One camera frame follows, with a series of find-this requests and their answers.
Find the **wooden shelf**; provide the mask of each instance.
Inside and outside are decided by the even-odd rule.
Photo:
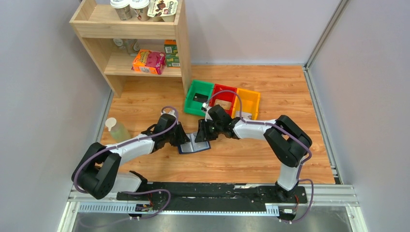
[[[141,45],[141,49],[148,49],[153,51],[164,51],[163,45]],[[145,72],[136,72],[132,70],[132,62],[135,57],[130,56],[127,51],[119,50],[118,47],[113,47],[107,67],[104,70],[106,75],[125,75],[125,76],[168,76],[168,77],[182,77],[180,68],[165,67],[161,75],[150,74]]]
[[[75,25],[81,37],[85,38],[121,38],[121,39],[176,39],[176,27],[179,15],[174,22],[154,22],[152,18],[141,22],[132,11],[132,18],[121,21],[111,5],[96,4],[94,8],[82,7],[74,15],[71,23]]]
[[[121,21],[111,5],[83,0],[70,20],[84,48],[115,95],[121,96],[128,76],[164,76],[182,78],[187,94],[191,86],[191,60],[185,1],[178,0],[173,22],[141,22],[136,17]],[[113,38],[176,40],[180,68],[165,68],[161,75],[131,69],[134,57],[115,47]],[[143,49],[163,51],[163,45],[143,45]]]

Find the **wooden floor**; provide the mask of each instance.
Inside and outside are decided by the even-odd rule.
[[[193,79],[240,87],[261,93],[259,120],[288,115],[312,139],[313,158],[301,178],[332,183],[334,178],[308,87],[300,66],[193,66]],[[179,111],[186,133],[197,131],[199,116],[183,112],[182,81],[175,77],[130,77],[121,98],[114,97],[108,117],[124,123],[134,136],[156,123],[163,106]],[[115,143],[104,130],[102,144]],[[140,156],[120,170],[134,170],[149,181],[274,183],[280,162],[266,141],[227,139],[220,135],[211,149],[180,155],[176,147]]]

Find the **bottle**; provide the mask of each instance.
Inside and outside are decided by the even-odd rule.
[[[124,41],[122,39],[113,39],[113,41],[119,49],[125,49]]]
[[[137,39],[123,39],[124,46],[130,56],[136,57],[140,51],[140,44]]]
[[[105,121],[105,126],[111,134],[111,137],[117,142],[121,143],[131,138],[130,133],[124,127],[124,124],[118,122],[115,118],[111,117]]]

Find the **orange box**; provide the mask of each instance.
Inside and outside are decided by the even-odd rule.
[[[165,40],[165,45],[176,45],[176,40]]]
[[[165,53],[141,49],[132,62],[132,67],[136,72],[162,74],[165,67]]]

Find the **snack box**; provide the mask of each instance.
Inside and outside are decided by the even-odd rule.
[[[162,74],[165,67],[165,53],[141,49],[132,62],[132,67],[137,72]]]
[[[180,67],[178,53],[176,53],[176,54],[167,54],[165,56],[165,63],[167,65],[167,67]]]
[[[176,48],[176,40],[165,40],[164,50],[167,54],[178,53],[178,49]]]

